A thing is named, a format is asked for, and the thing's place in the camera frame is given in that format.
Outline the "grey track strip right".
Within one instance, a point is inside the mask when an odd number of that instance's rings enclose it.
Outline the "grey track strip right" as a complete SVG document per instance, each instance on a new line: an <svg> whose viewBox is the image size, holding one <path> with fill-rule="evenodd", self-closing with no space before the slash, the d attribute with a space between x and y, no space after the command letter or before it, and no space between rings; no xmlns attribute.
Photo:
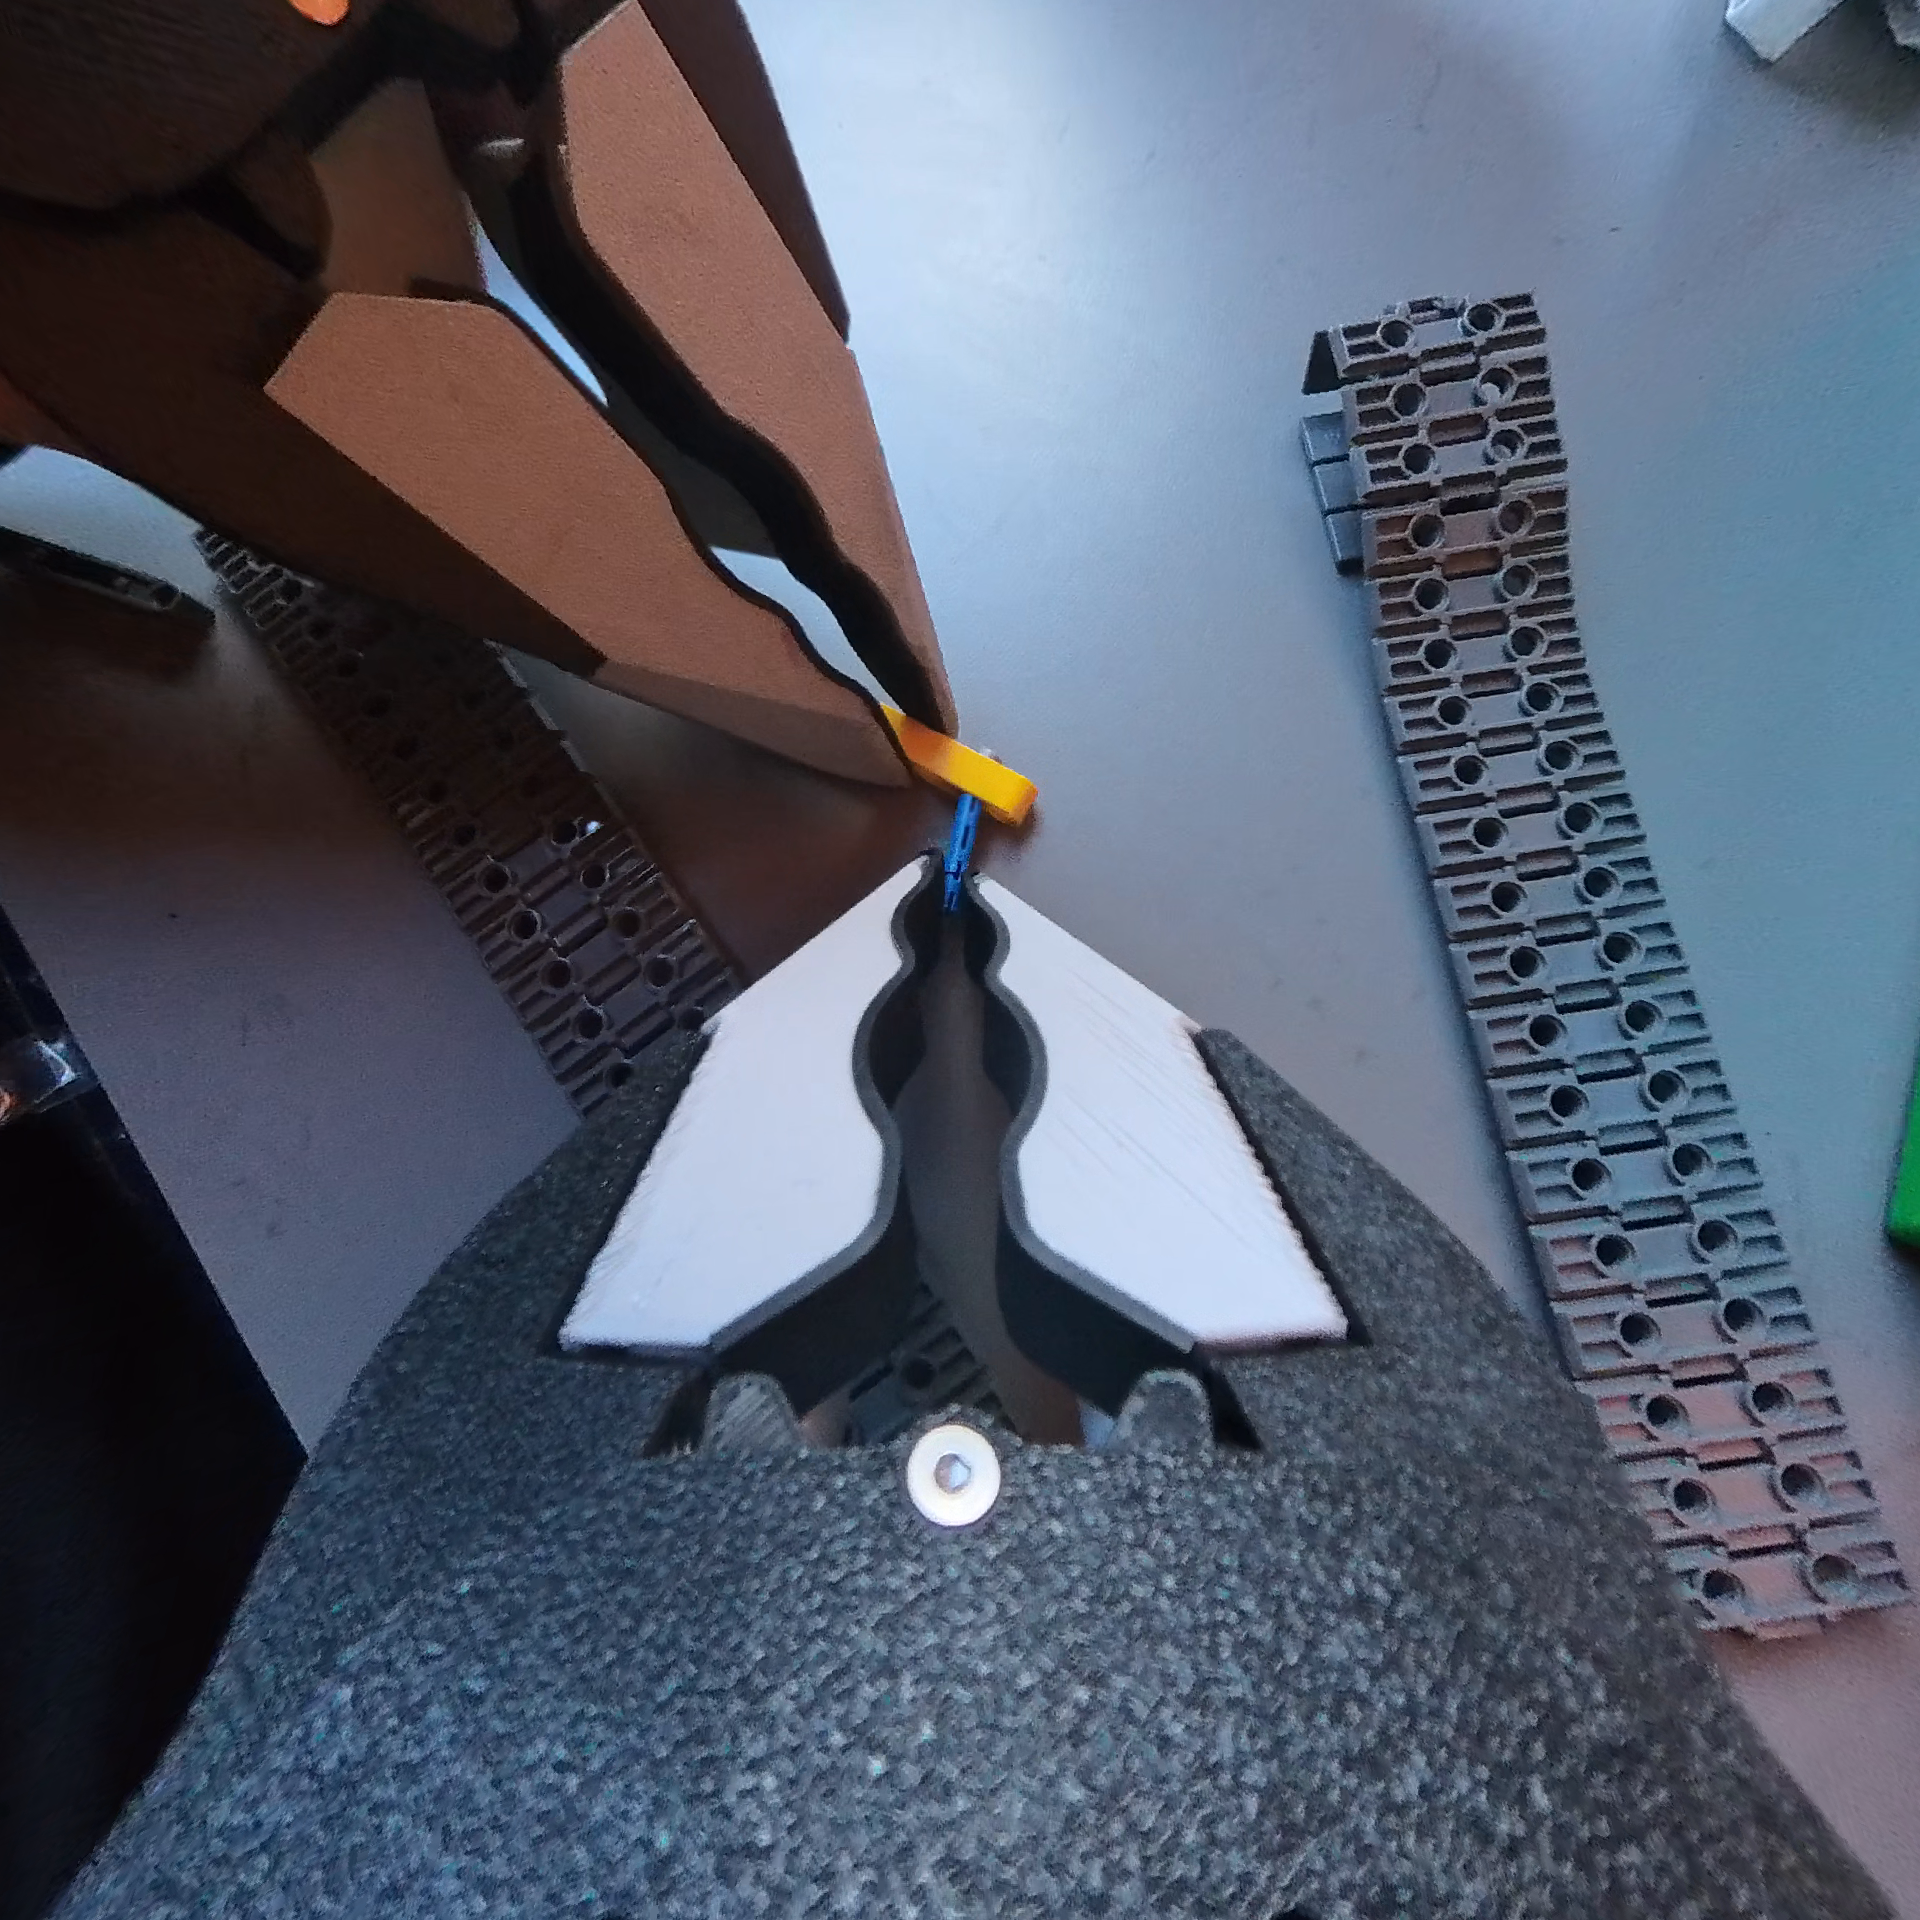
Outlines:
<svg viewBox="0 0 1920 1920"><path fill-rule="evenodd" d="M1334 397L1308 470L1565 1373L1701 1629L1900 1606L1589 677L1540 311L1397 301L1318 330L1305 396Z"/></svg>

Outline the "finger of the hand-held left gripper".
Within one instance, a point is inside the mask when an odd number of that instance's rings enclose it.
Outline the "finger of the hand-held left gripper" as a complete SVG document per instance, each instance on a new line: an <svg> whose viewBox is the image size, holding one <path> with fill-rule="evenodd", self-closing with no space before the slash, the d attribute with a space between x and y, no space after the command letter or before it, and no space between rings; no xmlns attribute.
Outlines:
<svg viewBox="0 0 1920 1920"><path fill-rule="evenodd" d="M535 6L535 287L759 517L870 677L952 735L926 579L845 346L849 317L740 6Z"/></svg>
<svg viewBox="0 0 1920 1920"><path fill-rule="evenodd" d="M831 780L916 782L870 690L713 566L523 319L290 277L279 301L268 397L583 643L583 680Z"/></svg>

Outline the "long yellow perforated beam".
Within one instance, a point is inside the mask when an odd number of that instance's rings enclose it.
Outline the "long yellow perforated beam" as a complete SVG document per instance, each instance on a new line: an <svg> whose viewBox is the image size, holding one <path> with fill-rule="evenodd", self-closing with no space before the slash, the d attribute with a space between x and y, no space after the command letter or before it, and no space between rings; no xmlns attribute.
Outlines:
<svg viewBox="0 0 1920 1920"><path fill-rule="evenodd" d="M934 782L934 787L943 787L952 799L980 804L980 810L992 824L1003 824L1003 827L1028 827L1028 818L1031 818L1031 809L1040 799L1040 787L1028 775L1007 767L992 753L967 750L952 735L940 735L940 728L921 726L916 717L905 717L896 707L882 707L882 717L884 717L905 765L926 782Z"/></svg>

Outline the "black perforated beam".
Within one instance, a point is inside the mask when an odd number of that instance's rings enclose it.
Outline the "black perforated beam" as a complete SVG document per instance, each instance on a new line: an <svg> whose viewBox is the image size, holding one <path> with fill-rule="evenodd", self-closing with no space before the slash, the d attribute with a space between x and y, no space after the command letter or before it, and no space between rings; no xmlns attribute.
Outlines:
<svg viewBox="0 0 1920 1920"><path fill-rule="evenodd" d="M185 587L176 587L154 575L122 571L96 556L55 544L55 542L0 530L0 566L14 579L38 583L38 587L93 595L122 612L165 616L165 622L193 628L193 630L216 628L216 612L199 598L189 598Z"/></svg>

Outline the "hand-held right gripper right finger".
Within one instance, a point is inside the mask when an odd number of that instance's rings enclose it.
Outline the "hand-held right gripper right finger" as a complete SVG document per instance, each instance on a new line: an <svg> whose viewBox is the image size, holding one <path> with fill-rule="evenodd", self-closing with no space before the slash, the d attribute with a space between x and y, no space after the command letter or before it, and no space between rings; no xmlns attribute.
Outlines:
<svg viewBox="0 0 1920 1920"><path fill-rule="evenodd" d="M1194 1028L986 877L964 933L1009 1107L997 1307L1017 1352L1120 1413L1145 1373L1346 1341Z"/></svg>

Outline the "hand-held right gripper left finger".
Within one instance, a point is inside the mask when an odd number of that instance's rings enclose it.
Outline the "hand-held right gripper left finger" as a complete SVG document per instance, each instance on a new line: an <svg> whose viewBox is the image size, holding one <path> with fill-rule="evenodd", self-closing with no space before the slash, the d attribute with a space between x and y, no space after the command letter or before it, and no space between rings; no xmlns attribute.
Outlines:
<svg viewBox="0 0 1920 1920"><path fill-rule="evenodd" d="M571 1358L759 1373L821 1403L916 1294L901 1090L926 1064L940 860L909 860L712 1028L561 1329Z"/></svg>

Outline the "flat grey track strip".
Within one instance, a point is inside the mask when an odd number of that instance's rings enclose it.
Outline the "flat grey track strip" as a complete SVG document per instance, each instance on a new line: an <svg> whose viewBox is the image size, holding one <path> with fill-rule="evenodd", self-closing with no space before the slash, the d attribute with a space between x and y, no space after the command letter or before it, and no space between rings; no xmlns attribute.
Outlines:
<svg viewBox="0 0 1920 1920"><path fill-rule="evenodd" d="M740 997L740 971L489 643L199 530L244 628L360 765L590 1119Z"/></svg>

